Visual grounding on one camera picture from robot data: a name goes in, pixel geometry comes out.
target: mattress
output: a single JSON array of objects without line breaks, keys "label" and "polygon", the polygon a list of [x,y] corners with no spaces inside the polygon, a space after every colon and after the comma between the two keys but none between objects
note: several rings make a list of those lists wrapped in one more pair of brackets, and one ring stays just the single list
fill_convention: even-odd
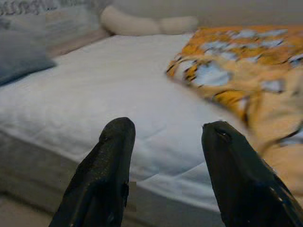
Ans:
[{"label": "mattress", "polygon": [[126,116],[136,126],[130,180],[154,194],[218,211],[201,126],[225,120],[247,132],[226,110],[164,75],[191,36],[113,36],[56,58],[55,68],[0,87],[0,167],[64,191],[104,126]]}]

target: orange blanket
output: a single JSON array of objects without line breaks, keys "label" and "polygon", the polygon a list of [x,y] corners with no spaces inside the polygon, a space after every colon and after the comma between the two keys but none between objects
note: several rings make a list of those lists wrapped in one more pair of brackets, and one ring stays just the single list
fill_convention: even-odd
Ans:
[{"label": "orange blanket", "polygon": [[303,26],[199,29],[167,75],[225,106],[303,206]]}]

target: patterned blanket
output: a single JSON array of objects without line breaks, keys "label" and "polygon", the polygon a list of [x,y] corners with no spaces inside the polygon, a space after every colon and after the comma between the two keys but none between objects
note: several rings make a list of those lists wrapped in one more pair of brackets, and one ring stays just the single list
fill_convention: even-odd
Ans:
[{"label": "patterned blanket", "polygon": [[200,28],[167,70],[247,125],[252,146],[301,206],[302,63],[303,26]]}]

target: blue pillow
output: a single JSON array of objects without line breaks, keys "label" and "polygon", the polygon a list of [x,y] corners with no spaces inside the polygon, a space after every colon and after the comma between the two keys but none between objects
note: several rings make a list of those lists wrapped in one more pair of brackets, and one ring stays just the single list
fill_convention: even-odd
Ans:
[{"label": "blue pillow", "polygon": [[45,48],[27,35],[0,30],[0,85],[55,65]]}]

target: wall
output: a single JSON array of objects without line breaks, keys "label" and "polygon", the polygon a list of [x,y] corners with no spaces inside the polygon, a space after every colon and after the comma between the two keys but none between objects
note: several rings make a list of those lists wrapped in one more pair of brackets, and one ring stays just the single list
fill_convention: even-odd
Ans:
[{"label": "wall", "polygon": [[142,17],[196,15],[201,25],[302,24],[301,0],[114,0]]}]

